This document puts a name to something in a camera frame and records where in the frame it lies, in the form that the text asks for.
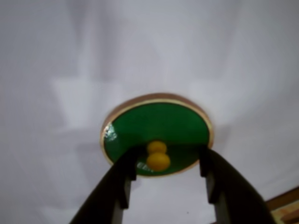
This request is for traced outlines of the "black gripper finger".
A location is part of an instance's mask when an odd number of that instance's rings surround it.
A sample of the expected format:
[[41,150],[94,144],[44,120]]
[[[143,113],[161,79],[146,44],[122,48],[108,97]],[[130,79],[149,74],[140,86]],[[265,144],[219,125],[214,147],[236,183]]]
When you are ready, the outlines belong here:
[[265,201],[221,155],[199,148],[200,175],[206,180],[208,202],[218,224],[274,224]]
[[125,152],[80,207],[71,224],[121,224],[136,180],[137,148]]

